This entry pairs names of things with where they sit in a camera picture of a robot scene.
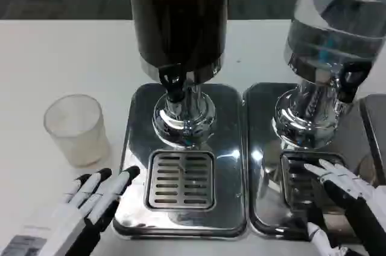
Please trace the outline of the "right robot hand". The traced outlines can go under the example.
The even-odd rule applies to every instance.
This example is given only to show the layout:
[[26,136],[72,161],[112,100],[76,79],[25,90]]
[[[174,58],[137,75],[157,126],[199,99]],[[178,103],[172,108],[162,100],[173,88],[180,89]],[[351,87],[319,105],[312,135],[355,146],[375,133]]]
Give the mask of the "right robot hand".
[[[385,255],[385,186],[372,186],[340,164],[319,159],[318,165],[304,164],[314,174],[329,198],[343,210],[355,235],[369,255]],[[309,241],[320,255],[360,255],[334,242],[327,234],[323,214],[313,207],[306,224]]]

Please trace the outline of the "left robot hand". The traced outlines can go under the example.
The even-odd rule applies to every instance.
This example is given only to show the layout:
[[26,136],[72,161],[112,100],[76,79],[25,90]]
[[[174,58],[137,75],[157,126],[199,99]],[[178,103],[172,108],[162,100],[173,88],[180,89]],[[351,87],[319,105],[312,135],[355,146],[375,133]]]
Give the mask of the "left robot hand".
[[139,167],[133,165],[102,190],[99,187],[111,176],[111,169],[79,176],[59,201],[29,216],[1,254],[90,255],[113,220],[121,196],[139,173]]

